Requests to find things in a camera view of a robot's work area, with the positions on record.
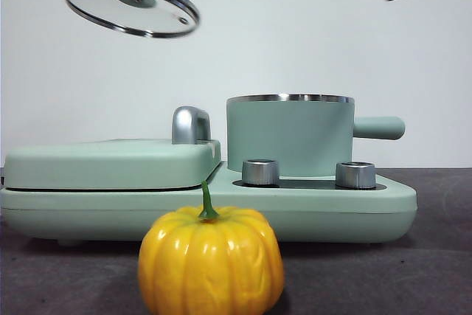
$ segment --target white wall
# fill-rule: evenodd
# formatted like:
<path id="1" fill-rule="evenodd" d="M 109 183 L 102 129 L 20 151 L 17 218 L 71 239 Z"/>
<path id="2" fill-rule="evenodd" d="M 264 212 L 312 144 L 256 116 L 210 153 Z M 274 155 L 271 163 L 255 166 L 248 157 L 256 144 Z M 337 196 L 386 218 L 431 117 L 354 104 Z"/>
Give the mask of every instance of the white wall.
<path id="1" fill-rule="evenodd" d="M 63 0 L 2 0 L 1 152 L 31 144 L 170 137 L 174 108 L 207 110 L 226 155 L 226 99 L 352 96 L 397 115 L 395 142 L 355 139 L 378 167 L 472 166 L 472 0 L 193 0 L 186 38 L 123 35 Z"/>

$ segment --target mint green saucepan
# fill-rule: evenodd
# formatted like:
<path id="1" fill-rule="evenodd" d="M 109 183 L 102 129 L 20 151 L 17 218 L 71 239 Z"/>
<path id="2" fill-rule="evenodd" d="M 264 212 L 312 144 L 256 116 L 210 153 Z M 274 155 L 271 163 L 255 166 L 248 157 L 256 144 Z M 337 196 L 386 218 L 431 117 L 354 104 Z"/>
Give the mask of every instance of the mint green saucepan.
<path id="1" fill-rule="evenodd" d="M 248 159 L 279 162 L 281 176 L 333 176 L 352 160 L 353 137 L 399 139 L 398 117 L 356 117 L 354 99 L 321 94 L 233 97 L 226 103 L 228 168 Z"/>

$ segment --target silver handle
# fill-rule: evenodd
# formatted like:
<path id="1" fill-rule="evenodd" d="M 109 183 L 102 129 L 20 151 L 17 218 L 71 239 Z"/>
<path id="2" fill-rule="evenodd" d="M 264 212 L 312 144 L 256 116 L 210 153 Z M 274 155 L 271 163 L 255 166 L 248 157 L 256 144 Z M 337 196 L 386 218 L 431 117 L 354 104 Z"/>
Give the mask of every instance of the silver handle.
<path id="1" fill-rule="evenodd" d="M 198 140 L 211 140 L 209 115 L 193 106 L 181 106 L 172 119 L 172 144 L 197 144 Z"/>

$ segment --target gray fabric surface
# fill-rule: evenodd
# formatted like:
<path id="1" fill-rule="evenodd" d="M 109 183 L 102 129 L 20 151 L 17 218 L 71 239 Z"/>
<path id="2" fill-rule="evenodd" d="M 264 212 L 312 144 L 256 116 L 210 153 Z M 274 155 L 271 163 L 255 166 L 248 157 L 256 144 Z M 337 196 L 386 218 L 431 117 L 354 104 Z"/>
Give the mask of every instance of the gray fabric surface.
<path id="1" fill-rule="evenodd" d="M 407 235 L 372 245 L 281 243 L 285 290 L 267 314 L 472 314 L 472 169 L 378 172 L 417 190 Z M 2 314 L 147 314 L 139 243 L 67 249 L 1 226 Z"/>

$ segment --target pumpkin stem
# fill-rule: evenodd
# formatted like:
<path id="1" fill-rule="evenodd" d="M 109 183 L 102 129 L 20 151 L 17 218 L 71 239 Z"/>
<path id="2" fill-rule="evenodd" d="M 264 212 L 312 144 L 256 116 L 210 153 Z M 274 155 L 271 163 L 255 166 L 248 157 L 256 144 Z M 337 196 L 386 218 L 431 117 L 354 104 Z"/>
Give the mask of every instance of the pumpkin stem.
<path id="1" fill-rule="evenodd" d="M 209 196 L 208 184 L 206 181 L 201 182 L 201 189 L 204 191 L 204 210 L 201 211 L 198 217 L 204 221 L 216 219 L 219 214 L 213 209 L 212 199 Z"/>

